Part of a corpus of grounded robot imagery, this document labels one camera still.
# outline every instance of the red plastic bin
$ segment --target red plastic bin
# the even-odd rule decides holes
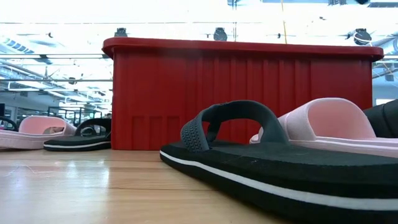
[[[179,141],[202,109],[256,100],[277,116],[321,97],[372,106],[376,47],[332,47],[115,37],[103,51],[114,60],[112,147],[159,150]],[[248,143],[253,121],[222,125],[220,139]]]

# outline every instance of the ridged bin side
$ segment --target ridged bin side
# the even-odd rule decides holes
[[[321,97],[372,106],[371,61],[216,52],[114,50],[113,149],[159,150],[202,109],[256,100],[277,116]],[[248,143],[253,121],[222,125],[220,139]]]

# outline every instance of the bin rim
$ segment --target bin rim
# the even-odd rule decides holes
[[[116,47],[124,49],[174,49],[199,51],[235,51],[278,55],[306,55],[308,57],[351,57],[372,62],[384,57],[380,47],[325,46],[298,44],[267,44],[251,42],[222,42],[208,40],[147,39],[135,37],[112,37],[104,40],[103,52],[113,58]]]

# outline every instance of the textured strap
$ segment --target textured strap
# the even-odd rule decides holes
[[[366,109],[363,112],[368,117],[374,133],[379,138],[393,138],[391,127],[389,126],[386,115],[384,114],[384,105],[377,105]]]
[[[184,125],[181,130],[181,140],[191,152],[209,150],[208,143],[216,139],[221,123],[231,119],[251,119],[260,123],[265,133],[260,142],[289,143],[275,114],[266,106],[251,100],[213,105],[201,111]],[[202,121],[210,123],[207,136],[203,131]]]
[[[12,127],[14,127],[12,131],[18,131],[18,125],[13,120],[0,116],[0,121],[5,121],[9,124],[12,124]]]
[[[76,129],[76,136],[81,136],[81,130],[83,130],[83,128],[90,126],[90,125],[98,125],[98,126],[102,126],[105,128],[107,133],[111,132],[111,128],[112,128],[112,119],[110,118],[92,118],[92,119],[88,119],[86,121],[84,121],[83,123],[81,123],[79,125],[79,127],[77,127]]]
[[[383,105],[383,116],[391,132],[391,138],[398,138],[398,100]]]

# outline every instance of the wooden surface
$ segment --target wooden surface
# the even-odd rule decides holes
[[[173,170],[159,152],[0,151],[0,223],[287,223]]]

